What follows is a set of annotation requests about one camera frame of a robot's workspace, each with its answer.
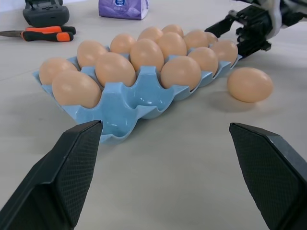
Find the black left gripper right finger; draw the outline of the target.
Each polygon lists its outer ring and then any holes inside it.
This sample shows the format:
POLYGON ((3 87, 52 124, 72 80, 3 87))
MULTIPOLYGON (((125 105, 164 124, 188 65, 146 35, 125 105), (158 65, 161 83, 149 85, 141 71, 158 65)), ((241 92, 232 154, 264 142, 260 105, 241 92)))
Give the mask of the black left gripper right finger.
POLYGON ((280 135, 242 123, 229 132, 239 165, 270 230, 307 230, 307 161, 280 135))

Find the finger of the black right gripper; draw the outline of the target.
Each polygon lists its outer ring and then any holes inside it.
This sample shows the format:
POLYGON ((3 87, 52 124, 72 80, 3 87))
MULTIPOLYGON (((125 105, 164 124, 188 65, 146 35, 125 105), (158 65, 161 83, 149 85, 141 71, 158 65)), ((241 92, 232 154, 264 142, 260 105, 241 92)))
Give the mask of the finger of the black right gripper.
POLYGON ((215 36, 221 36, 228 31, 230 31, 232 24, 234 23, 234 20, 231 18, 225 18, 216 24, 206 28, 204 31, 214 34, 215 36))
POLYGON ((260 40, 257 42, 253 42, 251 40, 249 41, 243 41, 243 42, 239 42, 237 44, 237 48, 238 48, 238 54, 242 57, 242 58, 246 58, 249 57, 250 55, 260 51, 260 50, 264 50, 264 51, 268 51, 271 49, 271 43, 269 43, 266 40, 260 40))

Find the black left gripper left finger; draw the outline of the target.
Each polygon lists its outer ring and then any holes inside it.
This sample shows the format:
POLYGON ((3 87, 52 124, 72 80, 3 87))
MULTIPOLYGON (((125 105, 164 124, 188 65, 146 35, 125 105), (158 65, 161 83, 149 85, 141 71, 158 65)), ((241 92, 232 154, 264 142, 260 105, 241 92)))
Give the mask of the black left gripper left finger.
POLYGON ((92 182, 102 121, 66 130, 0 210, 0 230, 74 230, 92 182))

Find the loose brown egg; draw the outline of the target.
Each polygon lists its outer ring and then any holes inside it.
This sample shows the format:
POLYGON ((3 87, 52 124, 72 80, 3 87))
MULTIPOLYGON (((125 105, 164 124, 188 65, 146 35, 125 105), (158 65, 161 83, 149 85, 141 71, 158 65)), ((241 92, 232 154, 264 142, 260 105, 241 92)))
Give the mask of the loose brown egg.
POLYGON ((271 95, 273 82, 262 70, 244 67, 234 70, 228 76, 227 89, 239 101, 256 103, 271 95))

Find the purple carton box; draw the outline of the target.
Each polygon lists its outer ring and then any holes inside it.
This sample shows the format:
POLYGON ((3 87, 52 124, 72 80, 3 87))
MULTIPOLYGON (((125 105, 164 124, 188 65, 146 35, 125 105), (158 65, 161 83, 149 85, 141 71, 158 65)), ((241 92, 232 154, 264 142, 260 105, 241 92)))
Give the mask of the purple carton box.
POLYGON ((99 0, 99 16, 142 20, 149 11, 149 0, 99 0))

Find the blue egg tray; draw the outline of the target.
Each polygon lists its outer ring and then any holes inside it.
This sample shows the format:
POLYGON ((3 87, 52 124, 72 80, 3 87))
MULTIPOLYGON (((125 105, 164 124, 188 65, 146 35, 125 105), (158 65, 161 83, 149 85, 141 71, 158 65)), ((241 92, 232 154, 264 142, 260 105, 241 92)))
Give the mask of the blue egg tray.
POLYGON ((195 92, 187 86, 163 88, 160 74, 153 66, 141 67, 131 87, 114 82, 107 83, 101 89, 102 97, 94 108, 80 105, 63 105, 60 108, 77 124, 101 120, 100 142, 107 144, 119 144, 131 134, 139 119, 154 119, 173 101, 184 100, 195 92))

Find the orange and black pliers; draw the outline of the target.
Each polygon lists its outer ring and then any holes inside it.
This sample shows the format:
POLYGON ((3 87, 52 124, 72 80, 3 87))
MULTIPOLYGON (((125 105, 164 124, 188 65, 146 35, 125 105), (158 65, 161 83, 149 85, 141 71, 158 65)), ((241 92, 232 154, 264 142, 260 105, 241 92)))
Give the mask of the orange and black pliers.
POLYGON ((24 30, 0 31, 0 36, 22 38, 26 42, 70 42, 76 29, 73 26, 27 27, 24 30))

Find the black handheld controller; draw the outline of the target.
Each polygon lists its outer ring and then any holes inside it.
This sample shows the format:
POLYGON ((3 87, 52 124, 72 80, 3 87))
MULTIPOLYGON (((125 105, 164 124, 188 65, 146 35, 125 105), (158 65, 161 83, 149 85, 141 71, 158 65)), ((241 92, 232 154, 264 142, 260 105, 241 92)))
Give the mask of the black handheld controller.
POLYGON ((70 18, 63 0, 25 0, 24 19, 32 27, 62 26, 70 18))

